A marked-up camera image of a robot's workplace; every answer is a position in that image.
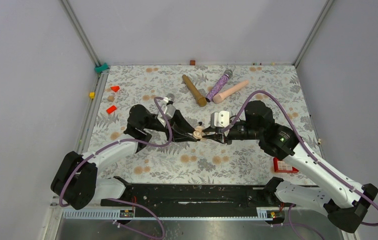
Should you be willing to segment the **beige charging case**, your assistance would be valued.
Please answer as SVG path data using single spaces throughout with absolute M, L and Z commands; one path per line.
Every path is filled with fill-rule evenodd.
M 205 141 L 206 138 L 205 138 L 205 135 L 206 133 L 203 132 L 204 130 L 204 127 L 199 125 L 199 126 L 196 126 L 194 128 L 194 132 L 192 133 L 192 136 L 197 139 L 197 140 L 200 140 L 200 141 Z

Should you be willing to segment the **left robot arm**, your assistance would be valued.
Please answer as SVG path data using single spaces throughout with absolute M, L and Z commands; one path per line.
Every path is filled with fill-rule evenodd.
M 99 174 L 147 146 L 163 148 L 172 142 L 197 142 L 194 131 L 172 103 L 161 106 L 157 114 L 141 104 L 134 105 L 129 111 L 123 135 L 96 151 L 67 153 L 50 188 L 59 196 L 61 207 L 81 210 L 105 199 L 114 199 L 125 206 L 132 200 L 128 184 L 119 177 L 103 179 Z

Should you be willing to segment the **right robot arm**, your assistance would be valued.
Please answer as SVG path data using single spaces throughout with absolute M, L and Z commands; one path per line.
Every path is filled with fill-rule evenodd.
M 204 138 L 222 144 L 258 140 L 267 154 L 299 170 L 319 189 L 299 186 L 273 177 L 265 186 L 264 201 L 270 206 L 280 202 L 314 210 L 342 231 L 354 233 L 362 224 L 378 189 L 361 184 L 334 168 L 299 140 L 295 132 L 275 122 L 273 111 L 262 101 L 250 101 L 244 108 L 244 120 L 231 123 L 229 111 L 211 114 Z

